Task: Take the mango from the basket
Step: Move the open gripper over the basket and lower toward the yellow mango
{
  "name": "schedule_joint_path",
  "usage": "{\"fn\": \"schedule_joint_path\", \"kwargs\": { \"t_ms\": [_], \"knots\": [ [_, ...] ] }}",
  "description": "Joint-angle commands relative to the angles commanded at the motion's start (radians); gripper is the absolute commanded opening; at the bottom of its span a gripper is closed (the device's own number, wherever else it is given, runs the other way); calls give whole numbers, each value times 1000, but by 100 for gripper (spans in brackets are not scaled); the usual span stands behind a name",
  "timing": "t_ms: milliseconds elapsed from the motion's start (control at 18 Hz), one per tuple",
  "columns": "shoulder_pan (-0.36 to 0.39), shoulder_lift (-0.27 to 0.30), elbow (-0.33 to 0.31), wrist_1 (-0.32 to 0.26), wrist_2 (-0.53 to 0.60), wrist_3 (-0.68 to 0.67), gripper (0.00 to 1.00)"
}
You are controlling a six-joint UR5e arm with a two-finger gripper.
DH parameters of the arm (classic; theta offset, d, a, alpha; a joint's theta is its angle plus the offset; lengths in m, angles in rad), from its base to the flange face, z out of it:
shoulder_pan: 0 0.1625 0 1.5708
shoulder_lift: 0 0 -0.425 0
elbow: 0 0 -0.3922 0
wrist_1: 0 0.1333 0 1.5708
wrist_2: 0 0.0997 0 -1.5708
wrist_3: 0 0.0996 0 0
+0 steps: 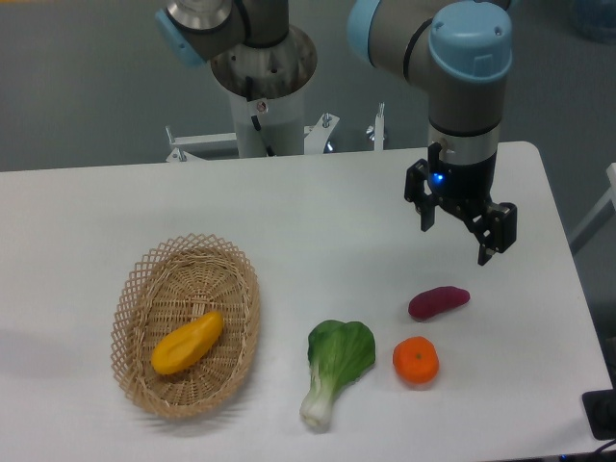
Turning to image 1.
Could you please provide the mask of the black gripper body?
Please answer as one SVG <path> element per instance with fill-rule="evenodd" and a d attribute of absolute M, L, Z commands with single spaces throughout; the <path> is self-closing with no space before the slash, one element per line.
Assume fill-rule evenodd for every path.
<path fill-rule="evenodd" d="M 427 182 L 436 202 L 448 212 L 481 211 L 491 201 L 497 154 L 471 165 L 455 165 L 440 159 L 442 145 L 428 147 Z"/>

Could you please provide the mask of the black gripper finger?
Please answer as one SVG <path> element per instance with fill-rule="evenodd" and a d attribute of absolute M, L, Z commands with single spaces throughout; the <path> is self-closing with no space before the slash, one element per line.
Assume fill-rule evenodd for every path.
<path fill-rule="evenodd" d="M 517 240 L 517 206 L 487 199 L 452 200 L 447 211 L 460 219 L 478 242 L 477 263 L 487 264 L 497 253 L 504 253 Z"/>
<path fill-rule="evenodd" d="M 420 159 L 406 170 L 404 198 L 412 203 L 421 218 L 421 230 L 428 231 L 435 221 L 435 208 L 438 199 L 435 194 L 426 193 L 429 170 L 425 159 Z"/>

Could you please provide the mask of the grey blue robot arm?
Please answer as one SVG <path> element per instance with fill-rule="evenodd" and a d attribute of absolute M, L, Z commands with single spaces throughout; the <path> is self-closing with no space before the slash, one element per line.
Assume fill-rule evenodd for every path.
<path fill-rule="evenodd" d="M 358 1 L 347 41 L 369 65 L 428 97 L 428 148 L 408 168 L 404 197 L 422 230 L 437 210 L 478 241 L 477 261 L 514 244 L 517 209 L 491 188 L 500 137 L 512 25 L 505 1 Z M 303 91 L 317 68 L 312 40 L 285 1 L 170 1 L 156 23 L 175 55 L 208 64 L 236 107 L 244 157 L 302 154 Z"/>

